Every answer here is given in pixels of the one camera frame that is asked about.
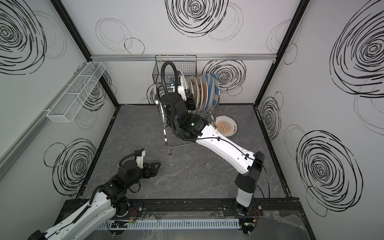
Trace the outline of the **aluminium wall rail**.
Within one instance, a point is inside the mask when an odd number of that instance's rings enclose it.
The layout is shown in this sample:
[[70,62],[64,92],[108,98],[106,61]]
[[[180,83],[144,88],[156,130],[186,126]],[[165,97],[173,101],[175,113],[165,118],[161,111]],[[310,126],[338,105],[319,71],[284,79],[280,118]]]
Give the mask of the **aluminium wall rail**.
[[155,61],[155,60],[169,60],[169,61],[216,61],[216,60],[243,60],[243,61],[274,61],[277,58],[276,54],[118,54],[118,55],[93,55],[92,61],[99,62],[123,62],[123,61]]

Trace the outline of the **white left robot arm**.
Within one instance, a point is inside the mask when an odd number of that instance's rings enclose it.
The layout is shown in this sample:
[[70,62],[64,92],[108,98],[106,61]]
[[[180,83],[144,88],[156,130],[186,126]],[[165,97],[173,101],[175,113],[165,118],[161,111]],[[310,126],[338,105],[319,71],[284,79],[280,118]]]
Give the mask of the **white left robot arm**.
[[95,188],[91,198],[70,216],[49,228],[31,234],[29,240],[84,240],[100,224],[108,221],[123,210],[126,214],[130,207],[126,197],[127,190],[142,179],[157,175],[161,163],[143,164],[140,168],[135,161],[128,161],[119,167],[118,173],[106,183]]

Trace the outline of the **stainless steel dish rack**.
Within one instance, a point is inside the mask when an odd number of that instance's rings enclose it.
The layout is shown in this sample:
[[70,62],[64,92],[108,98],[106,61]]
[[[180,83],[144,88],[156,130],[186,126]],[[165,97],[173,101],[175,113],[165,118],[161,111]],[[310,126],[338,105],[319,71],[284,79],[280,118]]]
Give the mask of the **stainless steel dish rack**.
[[[165,144],[166,148],[168,151],[168,154],[172,154],[172,150],[177,147],[183,147],[187,145],[193,144],[193,142],[187,142],[180,140],[177,138],[177,136],[173,133],[172,129],[168,126],[167,124],[167,116],[164,110],[164,107],[162,103],[160,102],[160,96],[163,94],[164,91],[161,90],[162,86],[159,81],[155,81],[153,84],[153,89],[154,89],[154,103],[157,106],[158,113],[160,114],[161,122],[162,122],[162,127],[163,127],[163,133],[164,133],[164,139],[165,139]],[[215,121],[218,115],[221,114],[221,108],[219,103],[212,109],[209,110],[208,112],[204,113],[199,113],[202,117],[207,119],[212,125],[216,125]]]

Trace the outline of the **cream floral plate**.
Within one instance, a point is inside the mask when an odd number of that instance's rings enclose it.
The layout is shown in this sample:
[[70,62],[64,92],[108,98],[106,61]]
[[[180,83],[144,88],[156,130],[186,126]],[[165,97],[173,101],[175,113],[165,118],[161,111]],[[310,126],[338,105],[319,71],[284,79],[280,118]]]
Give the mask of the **cream floral plate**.
[[199,88],[198,82],[194,76],[191,76],[190,80],[192,81],[192,86],[193,86],[193,90],[194,90],[194,98],[196,100],[195,113],[198,113],[199,109],[200,109],[200,98],[201,98],[200,90],[199,90],[200,88]]

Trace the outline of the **large blue striped plate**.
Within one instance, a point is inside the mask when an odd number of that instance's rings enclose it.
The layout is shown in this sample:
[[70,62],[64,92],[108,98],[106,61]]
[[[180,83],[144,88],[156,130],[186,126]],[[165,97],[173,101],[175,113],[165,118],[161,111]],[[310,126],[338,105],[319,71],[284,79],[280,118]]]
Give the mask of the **large blue striped plate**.
[[219,85],[219,80],[216,74],[210,73],[211,77],[214,80],[214,100],[211,106],[211,110],[213,110],[216,105],[218,104],[219,101],[219,96],[220,96],[220,85]]

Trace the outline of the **small blue striped plate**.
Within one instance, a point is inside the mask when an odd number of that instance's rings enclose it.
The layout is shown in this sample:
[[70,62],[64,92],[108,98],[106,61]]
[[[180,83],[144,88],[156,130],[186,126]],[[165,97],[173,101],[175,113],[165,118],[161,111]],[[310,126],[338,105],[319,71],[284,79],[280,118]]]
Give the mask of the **small blue striped plate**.
[[205,74],[205,79],[207,82],[207,89],[208,89],[207,104],[205,107],[205,112],[208,112],[211,109],[214,101],[215,82],[211,74]]

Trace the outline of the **green rim red ring plate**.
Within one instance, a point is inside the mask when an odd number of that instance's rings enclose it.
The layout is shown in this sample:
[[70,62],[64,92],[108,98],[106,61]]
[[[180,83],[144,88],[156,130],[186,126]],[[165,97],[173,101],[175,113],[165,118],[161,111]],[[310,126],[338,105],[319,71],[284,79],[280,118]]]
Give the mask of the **green rim red ring plate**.
[[180,71],[177,71],[177,75],[178,75],[178,81],[179,81],[177,91],[179,95],[181,95],[182,99],[186,101],[187,100],[186,90],[188,89],[188,86],[187,86],[185,76]]

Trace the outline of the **sunburst plate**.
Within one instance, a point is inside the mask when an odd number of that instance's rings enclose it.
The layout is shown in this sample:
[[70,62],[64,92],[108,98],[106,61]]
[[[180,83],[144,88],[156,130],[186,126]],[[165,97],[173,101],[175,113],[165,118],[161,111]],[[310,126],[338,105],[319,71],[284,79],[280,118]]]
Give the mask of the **sunburst plate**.
[[210,88],[209,88],[209,80],[210,80],[210,77],[208,76],[208,74],[204,74],[204,75],[200,75],[200,78],[202,80],[202,85],[203,85],[203,100],[204,100],[204,112],[207,112],[208,111],[208,105],[209,105],[209,91],[210,91]]
[[217,131],[225,137],[234,136],[238,131],[237,122],[228,116],[217,116],[215,121]]

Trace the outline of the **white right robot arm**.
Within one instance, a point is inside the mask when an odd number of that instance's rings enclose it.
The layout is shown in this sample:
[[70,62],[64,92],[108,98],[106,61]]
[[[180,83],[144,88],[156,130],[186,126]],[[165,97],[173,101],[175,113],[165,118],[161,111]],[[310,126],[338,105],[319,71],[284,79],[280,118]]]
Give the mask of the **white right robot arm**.
[[179,139],[206,147],[230,163],[238,172],[238,206],[249,209],[258,180],[263,170],[265,155],[248,151],[219,133],[208,120],[189,112],[186,102],[178,93],[164,93],[160,97],[167,125]]

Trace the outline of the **red text green rim plate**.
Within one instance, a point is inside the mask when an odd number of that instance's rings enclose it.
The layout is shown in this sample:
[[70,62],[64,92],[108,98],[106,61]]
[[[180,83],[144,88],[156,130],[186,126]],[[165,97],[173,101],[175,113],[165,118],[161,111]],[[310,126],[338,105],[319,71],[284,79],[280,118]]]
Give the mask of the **red text green rim plate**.
[[199,100],[199,104],[198,104],[198,110],[197,112],[200,113],[202,111],[202,107],[203,107],[203,99],[204,99],[204,88],[203,88],[203,85],[202,85],[202,81],[200,79],[199,76],[195,76],[195,79],[197,80],[197,84],[198,84],[198,90],[199,90],[199,93],[200,93],[200,100]]

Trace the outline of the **white plate thin green line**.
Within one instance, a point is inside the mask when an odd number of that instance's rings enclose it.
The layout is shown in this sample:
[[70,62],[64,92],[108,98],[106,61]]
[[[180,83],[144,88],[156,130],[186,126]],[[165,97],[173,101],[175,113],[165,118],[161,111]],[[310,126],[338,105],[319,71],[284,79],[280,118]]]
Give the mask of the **white plate thin green line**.
[[187,108],[189,111],[194,113],[196,110],[196,99],[194,96],[194,90],[193,90],[192,82],[188,76],[185,76],[185,80],[186,80],[187,87],[188,87],[188,89],[186,90]]

